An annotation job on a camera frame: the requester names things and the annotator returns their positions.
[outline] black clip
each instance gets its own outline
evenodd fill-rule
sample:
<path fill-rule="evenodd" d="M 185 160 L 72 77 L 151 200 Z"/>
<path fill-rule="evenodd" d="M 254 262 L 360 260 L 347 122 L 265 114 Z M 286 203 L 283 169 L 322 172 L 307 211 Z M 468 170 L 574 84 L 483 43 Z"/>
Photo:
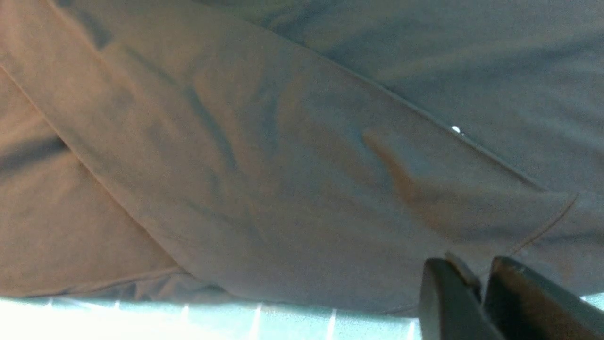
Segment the black clip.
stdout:
<path fill-rule="evenodd" d="M 462 260 L 426 261 L 419 316 L 424 340 L 604 339 L 604 313 L 507 257 L 493 259 L 484 301 Z"/>

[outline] garment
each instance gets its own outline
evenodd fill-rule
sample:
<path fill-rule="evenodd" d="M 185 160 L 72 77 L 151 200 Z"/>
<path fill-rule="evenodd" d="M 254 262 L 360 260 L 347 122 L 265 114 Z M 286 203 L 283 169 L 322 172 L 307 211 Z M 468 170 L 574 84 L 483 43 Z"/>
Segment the garment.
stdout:
<path fill-rule="evenodd" d="M 604 4 L 1 4 L 0 294 L 399 312 L 446 251 L 604 290 Z"/>

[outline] white stripe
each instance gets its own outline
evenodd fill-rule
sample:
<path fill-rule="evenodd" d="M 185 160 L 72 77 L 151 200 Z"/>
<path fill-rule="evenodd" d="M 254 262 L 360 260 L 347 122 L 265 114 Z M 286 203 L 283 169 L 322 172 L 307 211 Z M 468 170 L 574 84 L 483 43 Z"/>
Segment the white stripe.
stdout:
<path fill-rule="evenodd" d="M 258 339 L 258 331 L 260 330 L 260 311 L 262 310 L 262 303 L 258 304 L 256 307 L 256 312 L 254 314 L 254 321 L 252 322 L 252 328 L 249 330 L 248 339 L 256 340 Z"/>
<path fill-rule="evenodd" d="M 407 331 L 406 340 L 413 340 L 415 338 L 415 321 L 411 321 L 409 324 L 409 330 Z"/>
<path fill-rule="evenodd" d="M 75 305 L 78 305 L 80 307 L 86 307 L 89 308 L 90 310 L 111 310 L 110 307 L 105 307 L 105 306 L 99 306 L 98 304 L 91 304 L 88 302 L 84 302 L 84 301 L 79 301 L 76 299 L 72 299 L 72 298 L 59 298 L 61 301 L 67 301 L 67 302 L 71 302 Z"/>
<path fill-rule="evenodd" d="M 332 316 L 329 318 L 329 325 L 327 325 L 327 336 L 325 340 L 333 339 L 333 329 L 336 327 L 336 314 L 338 313 L 337 309 L 332 310 Z"/>
<path fill-rule="evenodd" d="M 181 320 L 188 321 L 188 304 L 185 304 L 185 306 L 182 308 Z"/>

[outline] fabric fold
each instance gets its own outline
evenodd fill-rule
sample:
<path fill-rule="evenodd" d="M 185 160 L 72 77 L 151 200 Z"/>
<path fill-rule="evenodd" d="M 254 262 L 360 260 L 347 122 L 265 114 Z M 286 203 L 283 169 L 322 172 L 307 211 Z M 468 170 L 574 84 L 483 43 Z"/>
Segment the fabric fold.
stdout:
<path fill-rule="evenodd" d="M 108 1 L 93 26 L 66 8 L 4 1 L 4 67 L 180 266 L 235 295 L 410 309 L 426 258 L 483 270 L 575 199 L 208 7 Z"/>

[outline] seam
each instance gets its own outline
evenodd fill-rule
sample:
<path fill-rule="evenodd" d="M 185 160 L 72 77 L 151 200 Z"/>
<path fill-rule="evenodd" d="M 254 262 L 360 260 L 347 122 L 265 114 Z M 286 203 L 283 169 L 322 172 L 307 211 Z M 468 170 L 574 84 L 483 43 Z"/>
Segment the seam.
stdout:
<path fill-rule="evenodd" d="M 523 238 L 521 241 L 517 242 L 515 245 L 509 248 L 506 252 L 506 256 L 512 257 L 516 255 L 523 248 L 533 244 L 536 240 L 538 240 L 543 234 L 551 230 L 557 223 L 571 210 L 574 206 L 575 202 L 579 198 L 578 193 L 571 194 L 571 197 L 567 200 L 567 202 L 560 208 L 560 211 L 557 214 L 554 214 L 547 222 L 544 223 L 543 226 L 537 228 L 531 234 Z M 484 266 L 478 273 L 479 277 L 486 275 L 490 272 L 491 264 Z"/>
<path fill-rule="evenodd" d="M 531 245 L 539 237 L 541 237 L 541 235 L 545 234 L 551 228 L 553 228 L 553 226 L 555 226 L 558 223 L 558 221 L 560 221 L 562 219 L 562 217 L 564 217 L 566 215 L 566 213 L 568 211 L 570 211 L 570 209 L 573 207 L 574 203 L 577 201 L 578 198 L 579 198 L 579 194 L 578 193 L 573 194 L 572 197 L 562 207 L 560 213 L 558 213 L 553 218 L 551 218 L 549 221 L 547 221 L 545 223 L 545 225 L 543 225 L 541 228 L 535 230 L 532 234 L 530 234 L 529 236 L 525 237 L 524 240 L 518 242 L 515 246 L 513 246 L 508 251 L 508 253 L 510 254 L 509 256 L 516 255 L 520 250 L 522 250 L 522 248 Z"/>
<path fill-rule="evenodd" d="M 23 96 L 24 96 L 24 97 L 27 99 L 27 101 L 29 102 L 29 104 L 30 104 L 30 105 L 31 105 L 31 106 L 32 106 L 32 107 L 33 107 L 33 108 L 36 110 L 36 112 L 37 112 L 37 113 L 39 113 L 40 115 L 42 115 L 42 117 L 44 117 L 44 118 L 45 118 L 45 115 L 42 113 L 42 110 L 41 110 L 41 109 L 40 109 L 40 108 L 39 108 L 39 107 L 38 107 L 38 106 L 37 106 L 37 105 L 34 103 L 34 101 L 33 101 L 33 100 L 31 99 L 31 97 L 30 97 L 30 96 L 27 94 L 27 92 L 25 92 L 25 90 L 24 90 L 24 89 L 23 89 L 23 88 L 22 88 L 22 87 L 19 85 L 19 83 L 17 83 L 17 81 L 14 79 L 14 77 L 13 77 L 13 76 L 12 76 L 12 75 L 11 75 L 11 74 L 10 74 L 10 73 L 7 71 L 7 70 L 6 70 L 6 69 L 4 68 L 4 66 L 3 66 L 3 65 L 1 65 L 1 64 L 0 64 L 0 70 L 1 70 L 1 71 L 2 71 L 4 74 L 6 74 L 6 76 L 7 76 L 7 77 L 8 77 L 8 78 L 9 78 L 9 79 L 10 79 L 10 80 L 11 80 L 11 81 L 14 83 L 15 87 L 16 87 L 16 88 L 19 90 L 19 92 L 21 92 L 21 94 L 22 94 L 22 95 L 23 95 Z M 57 135 L 58 135 L 58 136 L 59 136 L 59 138 L 60 138 L 59 133 L 58 133 L 58 132 L 57 132 L 57 130 L 56 130 L 56 129 L 55 129 L 53 126 L 52 126 L 52 124 L 50 124 L 50 122 L 48 122 L 48 121 L 47 121 L 47 123 L 49 124 L 49 126 L 50 126 L 50 127 L 52 127 L 52 129 L 55 131 L 55 133 L 57 133 Z M 141 273 L 141 274 L 137 274 L 137 275 L 144 275 L 144 274 L 147 274 L 147 273 L 162 272 L 162 271 L 166 271 L 166 272 L 168 272 L 168 273 L 169 273 L 171 270 L 172 270 L 172 271 L 174 271 L 174 270 L 176 270 L 176 269 L 179 269 L 179 270 L 180 270 L 180 272 L 182 272 L 182 273 L 187 273 L 187 274 L 189 274 L 189 275 L 191 275 L 191 276 L 192 276 L 192 274 L 191 274 L 191 273 L 189 273 L 189 272 L 188 272 L 186 269 L 184 269 L 184 267 L 182 267 L 182 266 L 181 266 L 181 265 L 180 265 L 180 264 L 179 264 L 179 263 L 176 261 L 176 259 L 174 259 L 174 256 L 173 256 L 173 255 L 172 255 L 170 252 L 168 252 L 167 250 L 165 250 L 165 249 L 164 249 L 164 247 L 163 247 L 163 246 L 162 246 L 162 245 L 161 245 L 161 244 L 160 244 L 160 243 L 159 243 L 159 242 L 158 242 L 158 241 L 155 239 L 155 237 L 153 237 L 153 235 L 152 235 L 152 234 L 149 232 L 149 230 L 148 230 L 146 227 L 144 227 L 144 226 L 143 226 L 143 224 L 142 224 L 142 223 L 140 223 L 140 222 L 139 222 L 139 221 L 138 221 L 136 218 L 134 218 L 134 216 L 132 216 L 132 215 L 130 214 L 130 212 L 129 212 L 127 209 L 125 209 L 125 208 L 124 208 L 124 207 L 123 207 L 123 206 L 120 204 L 120 202 L 119 202 L 118 200 L 116 200 L 116 199 L 115 199 L 115 197 L 114 197 L 114 196 L 111 194 L 111 192 L 110 192 L 110 191 L 109 191 L 109 190 L 108 190 L 108 189 L 105 187 L 105 185 L 103 185 L 103 184 L 102 184 L 102 182 L 101 182 L 101 181 L 99 181 L 99 180 L 96 178 L 96 176 L 95 176 L 95 175 L 94 175 L 94 173 L 91 171 L 91 169 L 89 169 L 89 168 L 88 168 L 88 166 L 87 166 L 86 164 L 84 164 L 82 161 L 80 161 L 80 162 L 82 163 L 82 166 L 84 166 L 84 167 L 85 167 L 85 168 L 88 170 L 88 172 L 90 172 L 90 173 L 93 175 L 94 179 L 95 179 L 95 180 L 96 180 L 96 181 L 97 181 L 97 182 L 98 182 L 98 183 L 99 183 L 99 184 L 100 184 L 100 185 L 101 185 L 101 186 L 102 186 L 102 187 L 103 187 L 103 188 L 104 188 L 104 189 L 107 191 L 107 193 L 108 193 L 108 194 L 109 194 L 109 196 L 110 196 L 110 197 L 111 197 L 111 198 L 114 200 L 114 202 L 116 202 L 117 204 L 119 204 L 119 205 L 120 205 L 120 206 L 121 206 L 121 207 L 124 209 L 125 213 L 127 213 L 127 215 L 128 215 L 128 216 L 130 216 L 130 218 L 131 218 L 131 219 L 132 219 L 134 222 L 136 222 L 136 224 L 137 224 L 137 225 L 139 225 L 139 227 L 141 227 L 143 230 L 145 230 L 146 234 L 147 234 L 147 235 L 148 235 L 148 236 L 149 236 L 149 237 L 150 237 L 150 238 L 153 240 L 153 242 L 155 242 L 155 244 L 157 244 L 157 245 L 158 245 L 158 246 L 159 246 L 159 247 L 160 247 L 160 248 L 161 248 L 161 249 L 162 249 L 162 250 L 163 250 L 163 251 L 164 251 L 164 252 L 165 252 L 165 253 L 166 253 L 166 254 L 167 254 L 167 255 L 168 255 L 168 256 L 169 256 L 169 257 L 170 257 L 172 260 L 173 260 L 173 261 L 174 261 L 174 262 L 176 262 L 176 264 L 177 264 L 177 266 L 176 266 L 176 267 L 171 267 L 171 268 L 168 268 L 168 269 L 160 269 L 160 270 L 155 270 L 155 271 L 146 272 L 146 273 Z M 167 237 L 167 235 L 166 235 L 166 234 L 164 234 L 164 233 L 159 233 L 159 234 L 161 234 L 163 237 Z M 128 283 L 128 282 L 131 282 L 131 281 L 137 281 L 137 280 L 135 280 L 135 279 L 129 279 L 129 278 L 122 278 L 122 279 L 118 279 L 118 280 L 125 280 L 125 281 L 124 281 L 124 282 L 115 283 L 115 284 L 122 284 L 122 283 Z M 93 283 L 82 283 L 81 285 L 89 285 L 89 284 L 93 284 Z"/>
<path fill-rule="evenodd" d="M 302 44 L 299 44 L 297 42 L 294 42 L 288 38 L 285 38 L 283 36 L 281 36 L 280 34 L 277 34 L 275 32 L 273 32 L 272 30 L 262 27 L 260 25 L 254 24 L 252 22 L 249 22 L 245 19 L 242 19 L 240 17 L 237 17 L 236 15 L 233 15 L 231 13 L 222 11 L 222 10 L 217 10 L 211 6 L 205 5 L 205 4 L 201 4 L 197 2 L 197 5 L 206 7 L 206 8 L 210 8 L 212 10 L 218 11 L 219 13 L 221 13 L 222 15 L 225 16 L 229 16 L 232 19 L 235 19 L 237 21 L 242 21 L 242 22 L 246 22 L 249 25 L 252 25 L 255 28 L 267 31 L 268 33 L 279 37 L 282 40 L 287 41 L 288 43 L 296 46 L 297 48 L 302 48 L 304 49 L 307 53 L 318 57 L 319 59 L 333 65 L 334 67 L 340 69 L 341 71 L 348 73 L 350 75 L 352 75 L 353 77 L 359 79 L 360 81 L 370 85 L 371 87 L 376 88 L 377 90 L 382 91 L 383 93 L 385 93 L 388 97 L 392 98 L 394 101 L 401 103 L 402 105 L 405 105 L 407 108 L 411 109 L 412 112 L 416 113 L 418 116 L 426 119 L 427 121 L 431 122 L 432 124 L 438 126 L 439 128 L 445 130 L 450 136 L 453 136 L 453 138 L 458 139 L 459 141 L 461 141 L 464 145 L 469 146 L 470 148 L 474 149 L 477 153 L 479 153 L 482 156 L 485 156 L 486 158 L 490 159 L 491 161 L 495 162 L 496 164 L 502 166 L 505 170 L 508 170 L 509 172 L 511 172 L 513 175 L 515 175 L 516 177 L 520 178 L 521 180 L 525 181 L 527 184 L 532 185 L 535 189 L 538 189 L 540 191 L 550 191 L 549 188 L 546 187 L 546 185 L 538 182 L 535 178 L 529 176 L 528 174 L 524 173 L 523 171 L 521 171 L 518 168 L 515 168 L 514 166 L 512 166 L 510 163 L 506 162 L 504 159 L 502 159 L 501 157 L 497 156 L 496 154 L 494 154 L 492 151 L 488 150 L 487 148 L 481 146 L 480 144 L 478 144 L 477 142 L 471 140 L 470 138 L 463 136 L 461 134 L 458 134 L 456 132 L 454 132 L 451 129 L 451 126 L 446 124 L 445 122 L 443 122 L 442 120 L 436 118 L 436 116 L 432 115 L 429 111 L 422 109 L 421 107 L 411 103 L 408 99 L 405 99 L 403 97 L 400 97 L 398 94 L 392 92 L 391 90 L 389 90 L 388 88 L 386 88 L 385 86 L 383 86 L 382 84 L 376 82 L 375 80 L 372 80 L 370 78 L 367 78 L 345 66 L 340 65 L 339 63 L 335 62 L 334 60 L 331 60 L 330 58 L 322 55 L 319 52 L 316 52 L 314 50 L 312 50 L 311 48 L 304 46 Z"/>
<path fill-rule="evenodd" d="M 86 52 L 88 53 L 88 55 L 93 58 L 99 65 L 101 65 L 104 70 L 106 72 L 108 72 L 112 77 L 114 77 L 116 80 L 120 80 L 122 82 L 125 83 L 125 85 L 127 85 L 129 87 L 129 89 L 131 91 L 135 91 L 135 87 L 132 85 L 132 82 L 128 79 L 128 77 L 124 77 L 121 73 L 116 72 L 115 70 L 113 70 L 108 64 L 107 62 L 99 55 L 98 51 L 81 35 L 77 34 L 77 31 L 75 31 L 75 28 L 65 20 L 65 18 L 63 17 L 63 15 L 61 14 L 61 12 L 59 12 L 55 6 L 52 5 L 52 3 L 50 2 L 50 0 L 44 0 L 42 1 L 46 6 L 49 7 L 50 12 L 52 13 L 52 15 L 57 18 L 57 20 L 60 22 L 60 24 L 63 25 L 63 29 L 72 37 L 75 37 L 77 39 L 76 44 L 82 44 L 84 46 L 86 46 Z M 104 185 L 103 181 L 101 181 L 97 174 L 85 163 L 82 161 L 82 158 L 78 155 L 77 152 L 75 152 L 71 146 L 69 145 L 68 142 L 66 142 L 61 134 L 59 133 L 58 129 L 52 124 L 52 122 L 50 122 L 47 119 L 47 115 L 36 105 L 35 101 L 29 96 L 29 94 L 25 91 L 25 89 L 23 89 L 23 87 L 19 84 L 19 82 L 8 72 L 8 70 L 6 70 L 6 68 L 0 64 L 0 69 L 7 75 L 7 77 L 15 84 L 15 86 L 19 89 L 19 91 L 25 96 L 25 98 L 28 100 L 28 102 L 31 104 L 31 106 L 36 110 L 36 112 L 38 112 L 46 121 L 46 123 L 54 130 L 54 132 L 57 134 L 57 136 L 59 136 L 59 138 L 61 138 L 61 140 L 63 140 L 63 142 L 65 143 L 65 145 L 69 148 L 69 150 L 77 157 L 77 159 L 80 161 L 80 163 L 88 170 L 88 172 L 90 172 L 92 174 L 92 176 L 94 177 L 94 179 L 105 189 L 105 191 L 109 194 L 109 196 L 111 197 L 111 199 L 113 199 L 114 202 L 116 202 L 119 206 L 121 206 L 124 211 L 127 213 L 128 216 L 130 216 L 130 218 L 136 222 L 136 224 L 138 224 L 141 228 L 143 228 L 147 235 L 170 257 L 172 258 L 172 260 L 174 262 L 177 263 L 177 265 L 182 268 L 183 270 L 185 270 L 187 273 L 191 274 L 189 271 L 187 271 L 186 269 L 184 269 L 183 266 L 180 265 L 180 263 L 178 263 L 178 261 L 176 261 L 176 259 L 174 259 L 174 256 L 164 248 L 164 246 L 154 237 L 154 235 L 149 232 L 148 228 L 146 228 L 142 223 L 140 223 L 138 221 L 137 218 L 135 218 L 130 211 L 128 211 L 128 209 L 126 209 L 121 202 L 113 195 L 113 193 Z"/>

